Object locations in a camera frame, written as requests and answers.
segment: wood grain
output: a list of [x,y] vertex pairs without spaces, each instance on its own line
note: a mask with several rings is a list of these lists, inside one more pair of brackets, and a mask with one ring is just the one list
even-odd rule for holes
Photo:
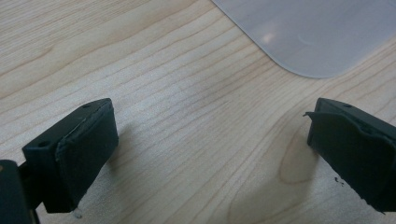
[[42,223],[394,223],[307,145],[318,97],[396,125],[396,38],[340,77],[291,74],[208,0],[2,1],[0,157],[110,97],[120,146]]

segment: wooden table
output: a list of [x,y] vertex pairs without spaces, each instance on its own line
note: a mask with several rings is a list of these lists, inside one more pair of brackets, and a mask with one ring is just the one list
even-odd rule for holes
[[42,223],[394,223],[306,144],[319,97],[396,125],[396,38],[335,78],[279,67],[209,0],[2,1],[0,158],[110,97],[120,145]]

